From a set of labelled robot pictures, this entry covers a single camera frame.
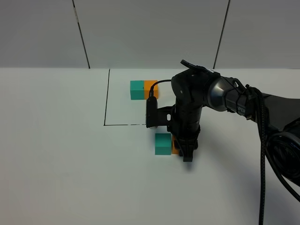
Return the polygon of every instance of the white wall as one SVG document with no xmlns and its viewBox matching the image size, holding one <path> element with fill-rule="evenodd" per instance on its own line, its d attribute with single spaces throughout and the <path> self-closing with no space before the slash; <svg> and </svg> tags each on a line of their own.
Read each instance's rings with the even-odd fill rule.
<svg viewBox="0 0 300 225">
<path fill-rule="evenodd" d="M 0 27 L 0 67 L 88 67 L 72 0 L 2 0 Z"/>
<path fill-rule="evenodd" d="M 217 68 L 300 68 L 300 1 L 232 0 Z"/>
<path fill-rule="evenodd" d="M 91 68 L 212 68 L 227 0 L 75 0 Z"/>
</svg>

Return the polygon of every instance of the orange block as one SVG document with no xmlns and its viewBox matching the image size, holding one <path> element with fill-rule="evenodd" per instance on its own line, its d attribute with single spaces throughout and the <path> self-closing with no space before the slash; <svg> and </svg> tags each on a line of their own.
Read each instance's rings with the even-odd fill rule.
<svg viewBox="0 0 300 225">
<path fill-rule="evenodd" d="M 172 154 L 179 155 L 179 149 L 175 148 L 175 144 L 174 144 L 175 140 L 176 140 L 175 137 L 172 136 Z"/>
<path fill-rule="evenodd" d="M 144 81 L 144 97 L 148 99 L 151 86 L 157 81 Z M 158 99 L 158 85 L 154 86 L 154 96 Z"/>
</svg>

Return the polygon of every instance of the white table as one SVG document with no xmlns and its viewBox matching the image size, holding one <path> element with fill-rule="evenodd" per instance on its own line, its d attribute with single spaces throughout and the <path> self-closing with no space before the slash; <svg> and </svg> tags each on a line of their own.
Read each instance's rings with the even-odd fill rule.
<svg viewBox="0 0 300 225">
<path fill-rule="evenodd" d="M 191 172 L 175 155 L 154 155 L 165 127 L 142 125 L 145 104 L 129 100 L 129 81 L 179 71 L 111 69 L 104 126 L 108 69 L 0 69 L 1 224 L 258 224 L 255 123 L 204 108 Z M 300 98 L 299 70 L 218 71 Z M 171 86 L 159 88 L 159 106 L 173 104 Z M 265 224 L 299 224 L 300 204 L 266 170 Z"/>
</svg>

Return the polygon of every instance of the teal block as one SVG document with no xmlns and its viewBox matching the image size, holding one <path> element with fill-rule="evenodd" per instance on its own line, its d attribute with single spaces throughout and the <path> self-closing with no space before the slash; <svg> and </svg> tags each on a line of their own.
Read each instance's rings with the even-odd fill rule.
<svg viewBox="0 0 300 225">
<path fill-rule="evenodd" d="M 130 81 L 130 98 L 131 100 L 145 99 L 144 81 Z"/>
<path fill-rule="evenodd" d="M 171 155 L 172 137 L 170 133 L 155 134 L 155 155 Z"/>
</svg>

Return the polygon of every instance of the cube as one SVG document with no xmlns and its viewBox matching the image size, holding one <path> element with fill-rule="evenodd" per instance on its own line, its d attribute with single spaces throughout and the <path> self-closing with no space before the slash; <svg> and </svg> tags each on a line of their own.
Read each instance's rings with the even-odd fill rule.
<svg viewBox="0 0 300 225">
<path fill-rule="evenodd" d="M 155 134 L 155 155 L 171 155 L 171 134 Z"/>
<path fill-rule="evenodd" d="M 144 98 L 145 99 L 148 99 L 150 88 L 156 82 L 157 81 L 144 81 L 144 94 L 145 94 Z M 154 96 L 158 99 L 158 85 L 154 86 Z"/>
<path fill-rule="evenodd" d="M 172 154 L 179 155 L 179 149 L 177 149 L 174 144 L 175 141 L 176 141 L 176 139 L 172 135 Z"/>
<path fill-rule="evenodd" d="M 145 99 L 144 96 L 144 81 L 130 81 L 131 100 Z"/>
</svg>

